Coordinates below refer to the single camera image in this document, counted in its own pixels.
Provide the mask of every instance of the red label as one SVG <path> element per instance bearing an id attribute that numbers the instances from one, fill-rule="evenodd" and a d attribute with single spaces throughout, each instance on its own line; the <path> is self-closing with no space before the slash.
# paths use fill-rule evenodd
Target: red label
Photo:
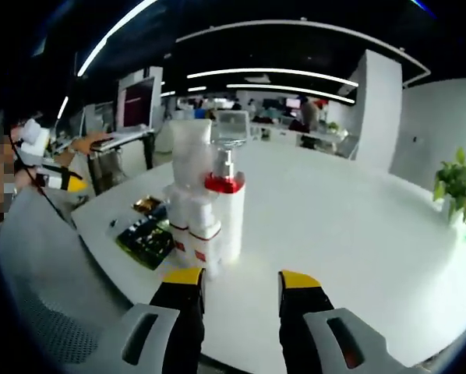
<path id="1" fill-rule="evenodd" d="M 185 245 L 181 242 L 178 242 L 177 240 L 174 240 L 174 243 L 176 245 L 176 248 L 179 249 L 180 251 L 185 251 Z"/>
<path id="2" fill-rule="evenodd" d="M 203 253 L 199 252 L 199 251 L 195 251 L 195 257 L 197 259 L 199 259 L 200 261 L 206 262 L 205 261 L 205 255 Z"/>

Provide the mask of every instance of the ceiling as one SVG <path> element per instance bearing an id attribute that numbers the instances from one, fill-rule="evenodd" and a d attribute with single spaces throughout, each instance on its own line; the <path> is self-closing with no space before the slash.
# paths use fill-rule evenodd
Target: ceiling
<path id="1" fill-rule="evenodd" d="M 158 0 L 112 35 L 86 74 L 75 77 L 97 42 L 138 3 L 140 0 L 64 2 L 63 12 L 49 19 L 44 52 L 34 58 L 22 79 L 28 82 L 27 93 L 34 87 L 34 95 L 26 95 L 32 96 L 34 102 L 26 99 L 20 101 L 21 105 L 56 114 L 67 94 L 72 98 L 72 108 L 111 100 L 117 78 L 148 65 L 163 66 L 165 90 L 176 90 L 178 94 L 193 86 L 224 90 L 227 83 L 247 83 L 245 74 L 186 79 L 188 74 L 216 69 L 298 69 L 347 79 L 367 48 L 400 62 L 404 81 L 423 72 L 375 43 L 310 26 L 236 27 L 176 43 L 197 31 L 260 19 L 303 17 L 404 48 L 405 53 L 432 71 L 414 85 L 466 76 L 466 39 L 453 32 L 454 23 L 441 22 L 440 18 L 444 20 L 448 13 L 439 7 L 431 8 L 436 14 L 432 16 L 410 0 L 334 0 L 325 4 L 291 0 L 289 5 L 281 0 Z M 332 94 L 341 87 L 326 79 L 279 73 L 268 76 L 272 84 Z M 18 92 L 23 96 L 23 88 Z"/>

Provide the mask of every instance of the black ceiling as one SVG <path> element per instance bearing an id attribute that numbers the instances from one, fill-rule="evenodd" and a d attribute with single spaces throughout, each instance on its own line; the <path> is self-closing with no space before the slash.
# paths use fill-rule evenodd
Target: black ceiling
<path id="1" fill-rule="evenodd" d="M 247 83 L 243 75 L 185 77 L 215 69 L 300 69 L 347 79 L 367 48 L 399 61 L 404 80 L 422 73 L 419 67 L 374 43 L 309 26 L 239 27 L 175 43 L 177 38 L 212 26 L 259 19 L 305 17 L 404 48 L 432 70 L 432 75 L 418 84 L 466 76 L 466 55 L 461 48 L 466 39 L 453 32 L 453 24 L 441 22 L 438 15 L 444 19 L 446 10 L 434 5 L 429 6 L 437 17 L 410 0 L 333 0 L 324 4 L 307 0 L 158 0 L 110 37 L 86 75 L 76 79 L 74 69 L 80 68 L 96 43 L 138 3 L 140 0 L 69 2 L 68 11 L 57 16 L 48 32 L 43 55 L 35 58 L 30 68 L 34 72 L 30 76 L 37 79 L 37 95 L 34 103 L 27 104 L 55 111 L 68 92 L 79 93 L 85 101 L 104 100 L 113 95 L 116 78 L 148 65 L 163 66 L 165 89 L 178 92 L 191 86 L 223 90 L 226 83 Z M 269 77 L 273 84 L 332 94 L 340 87 L 325 79 L 283 74 Z"/>

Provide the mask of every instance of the green leaves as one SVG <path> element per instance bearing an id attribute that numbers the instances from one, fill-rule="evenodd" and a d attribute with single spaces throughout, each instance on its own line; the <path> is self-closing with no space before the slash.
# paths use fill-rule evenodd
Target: green leaves
<path id="1" fill-rule="evenodd" d="M 456 153 L 455 162 L 441 163 L 443 168 L 436 172 L 433 200 L 436 201 L 446 195 L 453 199 L 450 201 L 449 217 L 455 211 L 463 210 L 466 223 L 466 157 L 460 147 Z"/>

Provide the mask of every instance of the ceiling light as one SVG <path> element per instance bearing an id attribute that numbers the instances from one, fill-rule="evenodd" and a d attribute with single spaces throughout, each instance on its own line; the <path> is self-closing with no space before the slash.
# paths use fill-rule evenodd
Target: ceiling light
<path id="1" fill-rule="evenodd" d="M 326 93 L 321 91 L 315 90 L 307 90 L 306 88 L 297 88 L 297 87 L 289 87 L 289 86 L 276 86 L 273 84 L 228 84 L 227 88 L 267 88 L 269 90 L 283 90 L 283 91 L 295 91 L 295 92 L 303 92 L 305 94 L 312 94 L 316 96 L 324 96 L 329 97 L 332 99 L 342 100 L 346 103 L 354 104 L 355 101 L 352 99 L 347 99 L 346 97 L 334 95 L 332 93 Z"/>
<path id="2" fill-rule="evenodd" d="M 206 88 L 207 88 L 207 87 L 205 87 L 205 86 L 188 88 L 188 92 L 203 91 L 203 90 L 205 90 Z"/>
<path id="3" fill-rule="evenodd" d="M 101 39 L 101 41 L 96 45 L 92 50 L 89 56 L 87 56 L 86 61 L 83 63 L 83 66 L 80 68 L 77 76 L 83 76 L 87 68 L 93 62 L 94 58 L 100 53 L 101 49 L 106 45 L 107 40 L 110 36 L 115 34 L 121 27 L 127 24 L 131 19 L 140 14 L 144 9 L 148 8 L 150 5 L 154 4 L 157 0 L 143 0 L 137 6 L 132 8 L 125 16 L 123 16 L 116 24 L 113 26 L 107 34 Z"/>
<path id="4" fill-rule="evenodd" d="M 275 68 L 251 68 L 251 69 L 223 69 L 223 70 L 213 70 L 210 72 L 198 72 L 196 74 L 190 74 L 186 76 L 186 78 L 198 78 L 199 76 L 215 76 L 218 74 L 230 74 L 235 72 L 281 72 L 285 74 L 297 74 L 300 76 L 311 76 L 313 78 L 322 78 L 333 80 L 335 82 L 340 82 L 344 84 L 348 84 L 349 86 L 357 87 L 358 84 L 356 82 L 351 82 L 350 80 L 337 78 L 336 76 L 328 76 L 326 74 L 319 74 L 318 72 L 303 72 L 302 70 L 292 70 L 292 69 L 275 69 Z"/>
<path id="5" fill-rule="evenodd" d="M 60 111 L 58 112 L 57 119 L 60 119 L 62 117 L 63 111 L 65 110 L 65 107 L 67 106 L 68 101 L 69 101 L 69 97 L 65 96 L 65 99 L 63 99 L 62 106 L 60 107 Z"/>

